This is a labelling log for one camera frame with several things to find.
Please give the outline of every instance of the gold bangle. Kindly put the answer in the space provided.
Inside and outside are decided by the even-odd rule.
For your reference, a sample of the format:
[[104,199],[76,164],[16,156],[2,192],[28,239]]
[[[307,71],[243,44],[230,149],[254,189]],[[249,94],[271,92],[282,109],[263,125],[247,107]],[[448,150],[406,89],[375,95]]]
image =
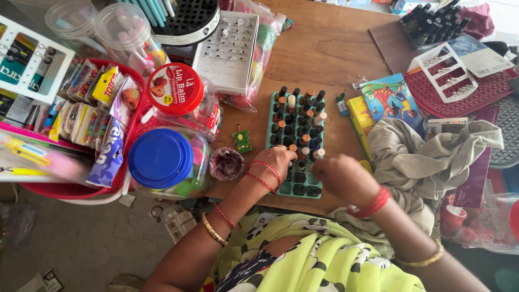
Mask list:
[[218,241],[222,246],[226,246],[229,244],[229,242],[223,240],[216,231],[209,225],[209,222],[207,222],[206,213],[202,213],[202,222],[206,226],[207,231],[209,231],[209,234],[214,238],[214,240]]
[[395,260],[397,260],[397,262],[403,266],[407,266],[407,267],[416,267],[416,268],[423,268],[423,267],[426,267],[432,263],[434,263],[435,261],[439,260],[443,253],[445,252],[445,249],[443,248],[443,245],[442,243],[439,241],[439,240],[436,240],[436,243],[438,244],[438,251],[430,258],[426,259],[425,261],[419,261],[419,262],[405,262],[405,261],[401,261],[397,258],[395,258]]

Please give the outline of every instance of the floor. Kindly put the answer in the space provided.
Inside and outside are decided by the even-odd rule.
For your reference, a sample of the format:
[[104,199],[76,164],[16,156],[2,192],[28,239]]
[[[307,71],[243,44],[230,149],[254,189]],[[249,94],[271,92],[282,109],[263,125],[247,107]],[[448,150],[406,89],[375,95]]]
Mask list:
[[164,224],[147,214],[157,205],[150,197],[137,196],[132,208],[77,206],[23,189],[19,203],[40,211],[29,244],[3,254],[2,292],[16,292],[49,269],[66,291],[105,291],[121,272],[148,277],[173,246]]

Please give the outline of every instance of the bracelet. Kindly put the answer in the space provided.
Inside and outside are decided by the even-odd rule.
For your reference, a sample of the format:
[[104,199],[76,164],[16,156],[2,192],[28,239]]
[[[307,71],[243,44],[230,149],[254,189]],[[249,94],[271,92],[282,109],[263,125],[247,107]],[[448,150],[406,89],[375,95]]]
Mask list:
[[270,168],[270,170],[272,170],[272,171],[274,172],[274,174],[276,175],[276,178],[278,179],[278,187],[276,188],[276,190],[278,190],[279,187],[281,186],[281,179],[279,178],[279,174],[278,174],[278,172],[277,172],[277,171],[276,171],[276,170],[275,170],[275,169],[274,169],[270,164],[268,164],[268,163],[266,163],[266,162],[263,162],[263,161],[259,161],[259,160],[254,160],[253,162],[251,162],[251,163],[249,164],[249,169],[251,168],[251,165],[252,165],[253,163],[261,163],[261,164],[267,166],[268,168]]
[[253,175],[250,172],[246,173],[246,175],[251,176],[251,177],[257,179],[260,183],[262,183],[264,186],[266,186],[273,195],[277,195],[276,191],[273,188],[271,188],[266,182],[264,182],[261,178]]
[[442,258],[443,256],[443,253],[445,252],[445,248],[443,248],[443,245],[442,243],[439,241],[439,240],[436,240],[436,243],[438,244],[438,251],[430,258],[426,259],[425,261],[419,261],[419,262],[405,262],[405,261],[401,261],[397,258],[395,258],[395,260],[403,265],[403,266],[407,266],[407,267],[416,267],[416,268],[423,268],[423,267],[426,267],[432,263],[434,263],[435,261],[439,260]]
[[209,222],[207,222],[207,218],[206,218],[206,213],[202,213],[202,222],[203,224],[206,226],[207,228],[207,231],[209,231],[209,234],[216,240],[218,241],[219,244],[221,244],[222,246],[226,246],[227,244],[229,244],[229,242],[223,240],[223,238],[221,238],[217,233],[216,231],[211,227],[211,225],[209,225]]
[[238,230],[241,231],[241,224],[238,222],[238,226],[239,227],[236,227],[236,225],[234,225],[230,220],[229,218],[227,218],[227,216],[225,216],[225,214],[222,212],[222,210],[220,210],[220,208],[218,207],[218,204],[216,202],[214,202],[214,208],[220,213],[220,215],[222,215],[222,217],[224,217],[225,221],[227,221],[227,223],[229,223],[229,225],[231,225],[233,228],[236,228]]
[[386,204],[390,196],[391,193],[388,191],[388,189],[380,186],[380,191],[368,206],[362,208],[360,211],[355,211],[352,206],[349,206],[347,212],[348,214],[359,219],[369,217],[379,211]]

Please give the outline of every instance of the woman's hand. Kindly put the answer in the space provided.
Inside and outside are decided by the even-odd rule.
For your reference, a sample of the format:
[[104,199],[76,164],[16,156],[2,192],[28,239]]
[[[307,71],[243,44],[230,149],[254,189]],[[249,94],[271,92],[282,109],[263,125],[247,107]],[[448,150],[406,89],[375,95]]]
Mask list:
[[380,191],[375,178],[355,158],[344,154],[317,160],[313,176],[329,192],[359,208],[368,206]]
[[[287,151],[285,146],[276,146],[272,147],[268,150],[261,151],[255,158],[254,161],[263,161],[268,165],[272,166],[279,175],[279,179],[281,182],[284,182],[286,179],[286,172],[289,167],[290,160],[294,160],[297,158],[297,155],[293,151]],[[261,163],[253,163],[250,166],[249,172],[261,180],[263,180],[266,184],[268,184],[273,190],[279,187],[278,179],[276,175],[264,164]],[[260,197],[268,194],[270,190],[265,187],[261,182],[257,179],[245,176],[244,179],[250,179],[249,181],[253,181],[254,184],[260,184],[262,187],[262,193]]]

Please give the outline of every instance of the green keychain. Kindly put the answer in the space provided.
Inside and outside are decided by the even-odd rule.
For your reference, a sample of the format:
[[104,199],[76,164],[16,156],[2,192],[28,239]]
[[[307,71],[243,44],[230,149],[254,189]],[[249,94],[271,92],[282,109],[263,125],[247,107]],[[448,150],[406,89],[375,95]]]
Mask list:
[[247,153],[252,151],[252,146],[249,142],[249,131],[242,131],[240,129],[240,124],[238,124],[238,132],[233,134],[234,143],[236,143],[236,149],[238,149],[239,153]]

